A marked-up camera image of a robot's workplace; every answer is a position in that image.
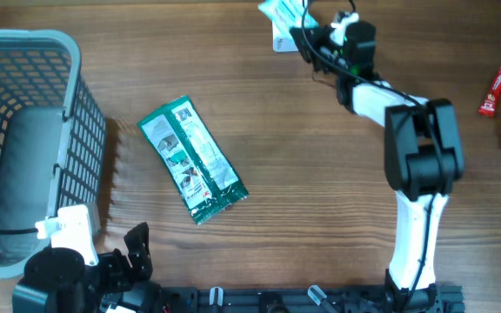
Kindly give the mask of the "teal wet wipes pack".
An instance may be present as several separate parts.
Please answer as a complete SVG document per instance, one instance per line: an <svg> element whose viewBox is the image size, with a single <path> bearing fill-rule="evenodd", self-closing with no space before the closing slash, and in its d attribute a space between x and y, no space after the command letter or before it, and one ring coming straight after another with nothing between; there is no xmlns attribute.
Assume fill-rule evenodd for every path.
<svg viewBox="0 0 501 313"><path fill-rule="evenodd" d="M284 37L290 37L293 28L301 27L303 15L305 15L305 28L318 26L318 22L305 11L306 5L300 0L266 0L257 7L273 22Z"/></svg>

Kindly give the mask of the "green 3M gloves package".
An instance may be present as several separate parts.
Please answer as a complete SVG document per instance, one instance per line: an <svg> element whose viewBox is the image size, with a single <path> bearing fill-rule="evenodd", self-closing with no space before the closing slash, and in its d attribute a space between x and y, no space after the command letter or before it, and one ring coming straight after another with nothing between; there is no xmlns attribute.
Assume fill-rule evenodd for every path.
<svg viewBox="0 0 501 313"><path fill-rule="evenodd" d="M195 224L249 195L189 97L160 106L137 127L162 159Z"/></svg>

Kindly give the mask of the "red Nescafe stick sachet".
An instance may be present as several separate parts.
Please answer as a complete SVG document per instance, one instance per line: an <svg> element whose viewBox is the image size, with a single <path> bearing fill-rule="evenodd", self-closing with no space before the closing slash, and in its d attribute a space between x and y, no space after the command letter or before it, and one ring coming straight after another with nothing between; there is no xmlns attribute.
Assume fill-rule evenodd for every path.
<svg viewBox="0 0 501 313"><path fill-rule="evenodd" d="M501 97L501 66L494 77L491 87L487 92L483 103L478 109L478 114L483 117L494 117L498 108L498 100Z"/></svg>

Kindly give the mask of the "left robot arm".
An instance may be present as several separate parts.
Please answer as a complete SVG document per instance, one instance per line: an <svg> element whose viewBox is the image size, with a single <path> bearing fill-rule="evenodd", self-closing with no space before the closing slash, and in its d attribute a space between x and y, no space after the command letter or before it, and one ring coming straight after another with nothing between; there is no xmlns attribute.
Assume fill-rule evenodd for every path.
<svg viewBox="0 0 501 313"><path fill-rule="evenodd" d="M98 256L89 266L68 248L46 248L25 265L12 295L17 313L164 312L161 287L150 278L149 226L140 223L118 249Z"/></svg>

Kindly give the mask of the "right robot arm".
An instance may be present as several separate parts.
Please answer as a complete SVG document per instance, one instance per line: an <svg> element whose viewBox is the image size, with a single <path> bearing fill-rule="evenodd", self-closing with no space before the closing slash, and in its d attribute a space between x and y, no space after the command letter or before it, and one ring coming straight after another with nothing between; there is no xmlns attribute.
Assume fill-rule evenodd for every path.
<svg viewBox="0 0 501 313"><path fill-rule="evenodd" d="M433 258L438 225L464 155L455 110L392 88L374 70L376 28L348 14L324 27L290 29L314 71L336 76L337 100L349 112L384 128L384 173L397 201L393 256L378 286L353 286L332 301L311 286L327 312L463 312L461 287L436 282Z"/></svg>

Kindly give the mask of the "white barcode scanner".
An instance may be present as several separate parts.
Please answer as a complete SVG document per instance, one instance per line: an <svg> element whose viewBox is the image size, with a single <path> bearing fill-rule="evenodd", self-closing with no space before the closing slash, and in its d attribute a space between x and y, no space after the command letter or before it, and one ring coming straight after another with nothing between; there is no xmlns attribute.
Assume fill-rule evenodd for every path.
<svg viewBox="0 0 501 313"><path fill-rule="evenodd" d="M271 23L271 28L272 49L276 53L298 52L297 46L291 36L287 37L286 35L283 35L274 23Z"/></svg>

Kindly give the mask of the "grey plastic shopping basket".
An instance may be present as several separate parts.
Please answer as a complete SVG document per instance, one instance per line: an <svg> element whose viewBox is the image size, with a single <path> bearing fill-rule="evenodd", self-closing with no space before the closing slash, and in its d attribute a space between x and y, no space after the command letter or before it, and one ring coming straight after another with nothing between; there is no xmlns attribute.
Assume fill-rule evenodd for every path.
<svg viewBox="0 0 501 313"><path fill-rule="evenodd" d="M58 30L0 30L0 278L49 245L35 223L94 203L107 125Z"/></svg>

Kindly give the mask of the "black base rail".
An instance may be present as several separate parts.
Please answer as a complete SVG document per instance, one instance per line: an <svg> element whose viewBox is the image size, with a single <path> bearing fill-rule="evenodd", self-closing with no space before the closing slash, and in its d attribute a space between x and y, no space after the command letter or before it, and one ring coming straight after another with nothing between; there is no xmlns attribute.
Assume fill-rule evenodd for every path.
<svg viewBox="0 0 501 313"><path fill-rule="evenodd" d="M166 287L161 291L163 312L402 312L400 303L382 285L339 289L246 289Z"/></svg>

